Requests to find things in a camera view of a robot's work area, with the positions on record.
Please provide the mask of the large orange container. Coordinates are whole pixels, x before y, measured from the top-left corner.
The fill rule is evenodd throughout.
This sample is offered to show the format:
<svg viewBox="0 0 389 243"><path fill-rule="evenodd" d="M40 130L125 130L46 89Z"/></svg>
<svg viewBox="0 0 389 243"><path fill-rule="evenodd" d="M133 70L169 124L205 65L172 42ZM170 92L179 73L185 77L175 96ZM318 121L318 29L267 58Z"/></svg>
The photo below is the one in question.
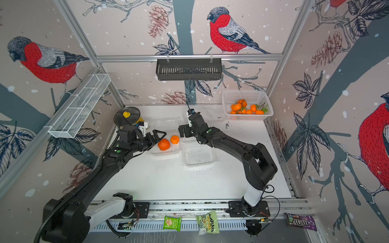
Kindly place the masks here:
<svg viewBox="0 0 389 243"><path fill-rule="evenodd" d="M160 151L166 151L170 148L170 142L169 140L167 139L162 139L159 143L158 143L158 148Z"/></svg>

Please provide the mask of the white plastic basket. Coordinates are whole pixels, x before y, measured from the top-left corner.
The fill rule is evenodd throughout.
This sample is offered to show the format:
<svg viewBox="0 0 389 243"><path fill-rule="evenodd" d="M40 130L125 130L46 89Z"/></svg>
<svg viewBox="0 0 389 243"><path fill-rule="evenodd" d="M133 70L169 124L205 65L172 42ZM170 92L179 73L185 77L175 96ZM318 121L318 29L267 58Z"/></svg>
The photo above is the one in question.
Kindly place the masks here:
<svg viewBox="0 0 389 243"><path fill-rule="evenodd" d="M270 100L262 91L225 91L222 104L228 119L265 120L274 115Z"/></svg>

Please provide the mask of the reddish orange container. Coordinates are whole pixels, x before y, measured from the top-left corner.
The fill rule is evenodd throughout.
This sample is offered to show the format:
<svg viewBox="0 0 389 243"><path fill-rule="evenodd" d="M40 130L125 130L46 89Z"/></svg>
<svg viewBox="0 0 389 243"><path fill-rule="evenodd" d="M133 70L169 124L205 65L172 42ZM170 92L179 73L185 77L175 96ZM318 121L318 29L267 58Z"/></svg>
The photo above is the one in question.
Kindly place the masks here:
<svg viewBox="0 0 389 243"><path fill-rule="evenodd" d="M239 100L238 103L240 103L242 105L242 107L247 107L247 102L245 99Z"/></svg>

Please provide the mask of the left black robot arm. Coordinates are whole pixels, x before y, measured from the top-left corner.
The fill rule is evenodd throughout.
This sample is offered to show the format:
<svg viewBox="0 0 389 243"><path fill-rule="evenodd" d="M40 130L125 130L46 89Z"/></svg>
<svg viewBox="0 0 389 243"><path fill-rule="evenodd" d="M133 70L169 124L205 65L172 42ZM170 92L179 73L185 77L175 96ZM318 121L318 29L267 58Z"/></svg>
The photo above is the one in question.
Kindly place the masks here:
<svg viewBox="0 0 389 243"><path fill-rule="evenodd" d="M166 135L166 132L159 130L143 134L136 125L118 130L115 142L103 154L97 168L60 200L51 199L46 203L43 222L34 242L83 242L93 228L92 217L85 213L94 197L129 160L152 149Z"/></svg>

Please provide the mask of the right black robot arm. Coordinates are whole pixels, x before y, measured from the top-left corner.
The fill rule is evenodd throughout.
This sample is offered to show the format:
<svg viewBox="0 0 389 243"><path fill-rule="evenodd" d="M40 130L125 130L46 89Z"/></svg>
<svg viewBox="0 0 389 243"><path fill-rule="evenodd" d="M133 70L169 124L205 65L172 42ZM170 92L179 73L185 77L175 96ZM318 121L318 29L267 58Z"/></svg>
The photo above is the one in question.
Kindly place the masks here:
<svg viewBox="0 0 389 243"><path fill-rule="evenodd" d="M243 165L249 186L242 197L241 208L228 212L238 216L267 216L262 196L278 168L265 145L248 144L226 135L216 127L209 127L201 114L194 109L188 109L187 114L188 124L178 128L181 138L194 137L199 144L220 149Z"/></svg>

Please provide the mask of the yellow pot with black lid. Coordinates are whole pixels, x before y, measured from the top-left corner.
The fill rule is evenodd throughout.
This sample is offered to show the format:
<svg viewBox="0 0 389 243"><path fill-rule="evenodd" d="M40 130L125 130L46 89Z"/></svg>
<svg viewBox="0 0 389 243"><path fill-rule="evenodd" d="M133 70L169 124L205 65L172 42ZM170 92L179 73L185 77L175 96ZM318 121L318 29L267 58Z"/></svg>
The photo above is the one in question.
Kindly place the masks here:
<svg viewBox="0 0 389 243"><path fill-rule="evenodd" d="M125 107L120 109L113 117L114 123L118 127L135 125L139 122L144 122L141 117L140 110L136 107Z"/></svg>

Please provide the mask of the green snack packet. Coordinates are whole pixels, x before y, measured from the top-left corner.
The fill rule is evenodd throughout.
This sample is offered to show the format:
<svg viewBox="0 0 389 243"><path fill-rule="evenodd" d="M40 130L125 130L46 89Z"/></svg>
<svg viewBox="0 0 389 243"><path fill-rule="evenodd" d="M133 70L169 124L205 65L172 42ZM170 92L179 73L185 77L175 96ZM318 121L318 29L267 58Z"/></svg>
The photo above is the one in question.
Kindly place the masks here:
<svg viewBox="0 0 389 243"><path fill-rule="evenodd" d="M163 230L181 231L181 218L165 216Z"/></svg>

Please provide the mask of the green white snack bag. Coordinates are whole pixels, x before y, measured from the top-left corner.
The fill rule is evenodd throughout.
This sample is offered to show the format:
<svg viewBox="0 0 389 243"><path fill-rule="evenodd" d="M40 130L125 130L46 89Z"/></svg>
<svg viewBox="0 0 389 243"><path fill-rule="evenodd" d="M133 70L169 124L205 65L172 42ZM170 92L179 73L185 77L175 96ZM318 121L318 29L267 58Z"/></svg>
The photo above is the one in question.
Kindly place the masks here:
<svg viewBox="0 0 389 243"><path fill-rule="evenodd" d="M199 225L199 236L220 233L217 213L215 211L211 211L203 215L197 215L196 221Z"/></svg>

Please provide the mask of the purple candy bag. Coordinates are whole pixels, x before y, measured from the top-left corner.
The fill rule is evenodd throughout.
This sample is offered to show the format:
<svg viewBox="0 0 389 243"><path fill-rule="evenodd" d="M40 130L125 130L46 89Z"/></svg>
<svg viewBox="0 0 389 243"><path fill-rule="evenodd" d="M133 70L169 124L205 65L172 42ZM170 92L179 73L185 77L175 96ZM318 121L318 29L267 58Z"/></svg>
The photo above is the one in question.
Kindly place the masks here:
<svg viewBox="0 0 389 243"><path fill-rule="evenodd" d="M311 215L296 215L285 213L289 227L303 228L307 230L317 231L317 226L314 218Z"/></svg>

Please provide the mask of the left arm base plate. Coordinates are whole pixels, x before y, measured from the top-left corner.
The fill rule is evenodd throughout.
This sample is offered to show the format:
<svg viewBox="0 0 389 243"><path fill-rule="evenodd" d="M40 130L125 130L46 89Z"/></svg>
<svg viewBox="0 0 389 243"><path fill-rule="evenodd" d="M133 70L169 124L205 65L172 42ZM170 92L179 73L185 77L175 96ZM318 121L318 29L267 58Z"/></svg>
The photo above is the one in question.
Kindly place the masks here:
<svg viewBox="0 0 389 243"><path fill-rule="evenodd" d="M146 219L149 209L149 202L135 201L132 206L125 206L123 212L110 217L110 219Z"/></svg>

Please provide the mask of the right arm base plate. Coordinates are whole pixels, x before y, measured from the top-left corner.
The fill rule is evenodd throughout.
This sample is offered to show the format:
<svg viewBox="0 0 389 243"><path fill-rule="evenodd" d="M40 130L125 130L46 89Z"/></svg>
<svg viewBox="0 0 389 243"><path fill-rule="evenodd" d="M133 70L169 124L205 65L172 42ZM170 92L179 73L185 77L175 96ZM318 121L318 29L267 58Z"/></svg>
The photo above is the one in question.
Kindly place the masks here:
<svg viewBox="0 0 389 243"><path fill-rule="evenodd" d="M225 211L230 217L270 217L267 201L261 200L256 206L250 206L246 201L236 200L228 202Z"/></svg>

